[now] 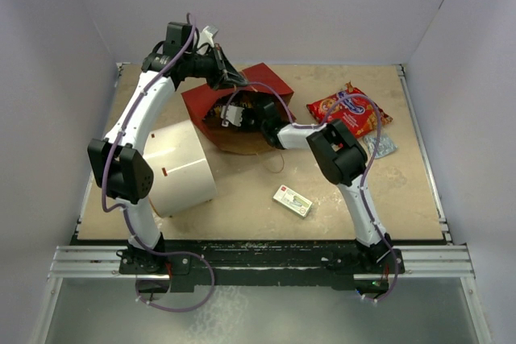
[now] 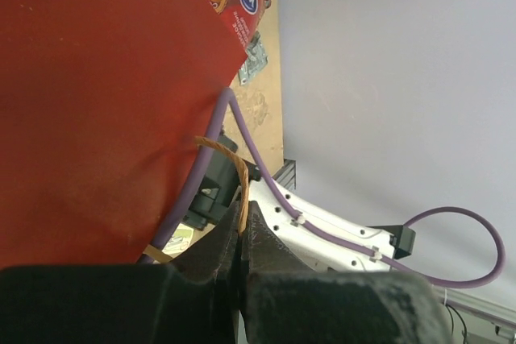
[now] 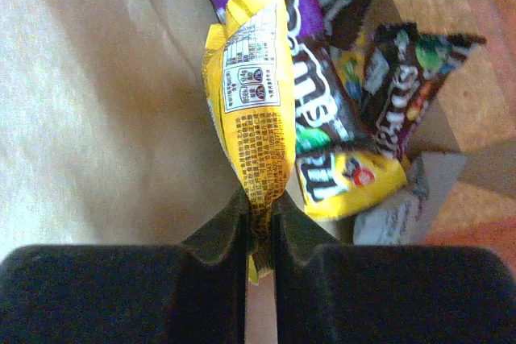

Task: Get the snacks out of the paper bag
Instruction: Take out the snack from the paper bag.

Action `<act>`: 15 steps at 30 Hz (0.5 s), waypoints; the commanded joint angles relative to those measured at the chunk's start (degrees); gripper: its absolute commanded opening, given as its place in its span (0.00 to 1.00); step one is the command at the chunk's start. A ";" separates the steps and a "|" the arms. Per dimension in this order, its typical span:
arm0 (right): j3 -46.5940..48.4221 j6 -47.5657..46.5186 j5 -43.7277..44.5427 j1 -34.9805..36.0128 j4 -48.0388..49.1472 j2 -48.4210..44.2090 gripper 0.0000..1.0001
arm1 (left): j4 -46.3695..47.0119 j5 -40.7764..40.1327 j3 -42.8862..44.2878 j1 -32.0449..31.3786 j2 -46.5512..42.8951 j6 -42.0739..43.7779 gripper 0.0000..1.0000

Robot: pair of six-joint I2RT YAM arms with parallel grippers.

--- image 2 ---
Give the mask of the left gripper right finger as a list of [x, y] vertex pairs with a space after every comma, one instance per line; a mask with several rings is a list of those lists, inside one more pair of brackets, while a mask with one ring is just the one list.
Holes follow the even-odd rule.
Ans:
[[250, 343], [445, 343], [430, 285], [398, 271], [316, 272], [267, 227], [256, 202], [242, 237]]

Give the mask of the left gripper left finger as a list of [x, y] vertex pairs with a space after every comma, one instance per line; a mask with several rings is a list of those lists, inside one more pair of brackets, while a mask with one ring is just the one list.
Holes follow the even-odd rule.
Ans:
[[234, 343], [239, 205], [170, 263], [1, 272], [4, 343]]

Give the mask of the red brown paper bag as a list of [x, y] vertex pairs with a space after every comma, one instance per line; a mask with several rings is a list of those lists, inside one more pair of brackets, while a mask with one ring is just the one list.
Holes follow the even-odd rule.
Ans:
[[1, 0], [1, 265], [134, 263], [243, 58], [207, 0]]

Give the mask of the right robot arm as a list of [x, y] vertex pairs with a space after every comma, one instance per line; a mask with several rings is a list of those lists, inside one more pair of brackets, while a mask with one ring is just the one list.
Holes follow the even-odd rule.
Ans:
[[337, 271], [405, 269], [395, 259], [395, 233], [346, 221], [281, 187], [264, 166], [253, 141], [248, 141], [248, 148], [260, 171], [259, 180], [251, 179], [245, 161], [221, 143], [200, 136], [195, 143], [222, 153], [236, 166], [241, 184], [239, 234], [251, 228], [249, 207], [256, 203], [266, 228], [302, 257]]

